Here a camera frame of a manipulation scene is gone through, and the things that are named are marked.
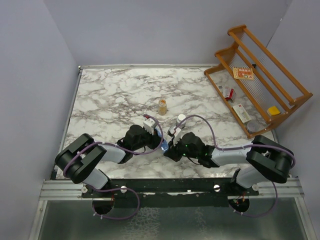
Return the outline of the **blue weekly pill organizer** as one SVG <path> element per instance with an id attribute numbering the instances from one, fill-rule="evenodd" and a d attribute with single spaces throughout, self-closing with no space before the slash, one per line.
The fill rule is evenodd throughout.
<path id="1" fill-rule="evenodd" d="M 163 135 L 161 134 L 160 129 L 158 127 L 156 127 L 155 129 L 157 131 L 157 135 L 161 138 Z M 166 141 L 165 138 L 162 141 L 160 149 L 162 150 L 163 153 L 165 153 L 169 149 L 169 144 L 168 144 L 168 142 Z"/>

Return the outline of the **white pill bottle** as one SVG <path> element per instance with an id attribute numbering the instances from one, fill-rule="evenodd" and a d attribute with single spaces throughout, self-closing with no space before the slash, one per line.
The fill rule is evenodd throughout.
<path id="1" fill-rule="evenodd" d="M 183 129 L 186 126 L 185 121 L 186 116 L 184 114 L 179 114 L 176 118 L 176 126 L 180 129 Z"/>

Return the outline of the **small amber pill bottle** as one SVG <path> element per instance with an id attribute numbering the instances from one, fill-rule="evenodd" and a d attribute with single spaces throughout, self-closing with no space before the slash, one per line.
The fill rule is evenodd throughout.
<path id="1" fill-rule="evenodd" d="M 158 101 L 158 114 L 164 116 L 167 113 L 167 102 L 165 99 Z"/>

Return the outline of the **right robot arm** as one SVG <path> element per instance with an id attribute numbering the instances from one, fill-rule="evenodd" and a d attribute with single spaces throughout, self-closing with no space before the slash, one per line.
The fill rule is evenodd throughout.
<path id="1" fill-rule="evenodd" d="M 182 157 L 196 159 L 198 164 L 206 168 L 249 164 L 245 169 L 236 170 L 229 184 L 230 191 L 236 196 L 267 180 L 286 183 L 294 165 L 294 154 L 291 150 L 263 135 L 255 136 L 251 142 L 244 145 L 218 148 L 203 143 L 193 132 L 188 132 L 178 141 L 173 138 L 163 155 L 175 162 Z"/>

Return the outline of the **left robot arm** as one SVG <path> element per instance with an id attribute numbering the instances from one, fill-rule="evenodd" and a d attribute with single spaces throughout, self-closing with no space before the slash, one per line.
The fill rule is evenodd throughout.
<path id="1" fill-rule="evenodd" d="M 139 149 L 149 148 L 152 152 L 163 142 L 155 126 L 132 125 L 125 136 L 115 145 L 95 142 L 87 133 L 82 134 L 55 157 L 55 164 L 63 176 L 75 184 L 84 183 L 93 187 L 97 196 L 106 197 L 111 190 L 110 178 L 97 169 L 99 162 L 124 164 L 134 155 L 144 155 Z"/>

